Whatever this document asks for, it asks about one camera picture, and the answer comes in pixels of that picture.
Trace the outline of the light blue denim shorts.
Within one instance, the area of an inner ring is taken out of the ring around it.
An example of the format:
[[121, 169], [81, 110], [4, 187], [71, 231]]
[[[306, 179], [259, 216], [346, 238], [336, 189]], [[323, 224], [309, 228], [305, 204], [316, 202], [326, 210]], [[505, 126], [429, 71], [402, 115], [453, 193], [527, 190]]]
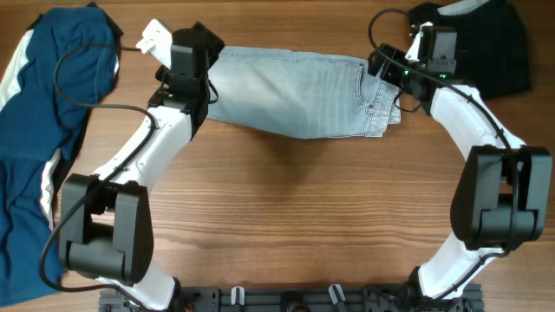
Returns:
[[401, 121], [398, 88], [361, 58], [229, 46], [209, 78], [211, 120], [304, 140], [380, 137]]

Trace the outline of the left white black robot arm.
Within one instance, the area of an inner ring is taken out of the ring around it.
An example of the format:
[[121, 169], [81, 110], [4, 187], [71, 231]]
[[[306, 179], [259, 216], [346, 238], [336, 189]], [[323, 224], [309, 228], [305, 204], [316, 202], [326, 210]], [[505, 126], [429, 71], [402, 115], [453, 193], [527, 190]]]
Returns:
[[217, 101], [208, 71], [224, 46], [200, 22], [171, 31], [153, 19], [136, 45], [161, 64], [143, 123], [109, 162], [90, 175], [70, 175], [62, 188], [53, 230], [62, 266], [95, 280], [97, 289], [119, 292], [125, 307], [183, 307], [179, 281], [153, 262], [149, 195]]

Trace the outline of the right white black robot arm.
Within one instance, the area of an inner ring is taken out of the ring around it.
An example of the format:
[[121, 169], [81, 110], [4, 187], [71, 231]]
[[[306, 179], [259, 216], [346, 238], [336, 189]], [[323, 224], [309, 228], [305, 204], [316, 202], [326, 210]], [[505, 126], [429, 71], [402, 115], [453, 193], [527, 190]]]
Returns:
[[370, 72], [421, 102], [448, 132], [466, 164], [450, 208], [451, 233], [412, 276], [419, 306], [459, 298], [493, 260], [535, 241], [545, 226], [552, 156], [508, 131], [454, 73], [452, 28], [424, 23], [404, 53], [375, 46]]

